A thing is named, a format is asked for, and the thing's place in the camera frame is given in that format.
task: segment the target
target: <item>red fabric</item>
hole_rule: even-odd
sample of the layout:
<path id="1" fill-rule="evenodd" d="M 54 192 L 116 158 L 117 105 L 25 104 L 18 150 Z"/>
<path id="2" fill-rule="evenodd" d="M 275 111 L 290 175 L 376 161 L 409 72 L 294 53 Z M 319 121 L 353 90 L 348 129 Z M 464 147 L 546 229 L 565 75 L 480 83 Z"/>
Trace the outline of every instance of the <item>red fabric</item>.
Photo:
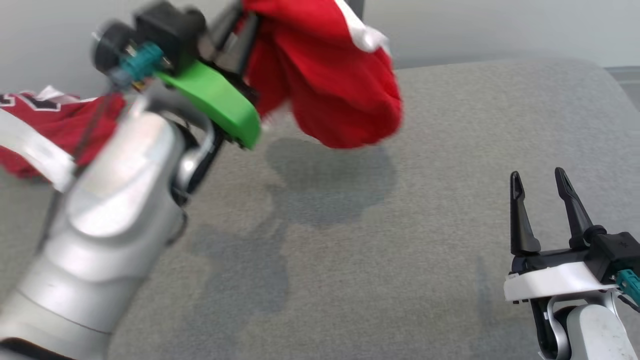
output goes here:
<path id="1" fill-rule="evenodd" d="M 286 99 L 306 134 L 328 147 L 377 143 L 401 124 L 402 102 L 383 49 L 353 43 L 335 0 L 244 0 L 263 16 L 248 71 L 266 115 Z"/>
<path id="2" fill-rule="evenodd" d="M 27 92 L 17 95 L 0 94 L 0 101 L 4 100 L 0 102 L 0 111 L 7 111 L 21 119 L 69 154 L 75 150 L 99 104 L 104 101 L 101 97 L 89 102 L 71 104 L 56 104 L 51 101 L 34 104 L 33 99 L 33 94 Z M 76 159 L 78 165 L 88 165 L 100 152 L 115 130 L 115 120 L 124 106 L 125 101 L 121 95 L 112 96 L 110 106 L 102 114 L 89 137 L 83 155 L 79 160 Z M 4 147 L 0 147 L 0 164 L 17 177 L 40 175 L 24 158 Z"/>

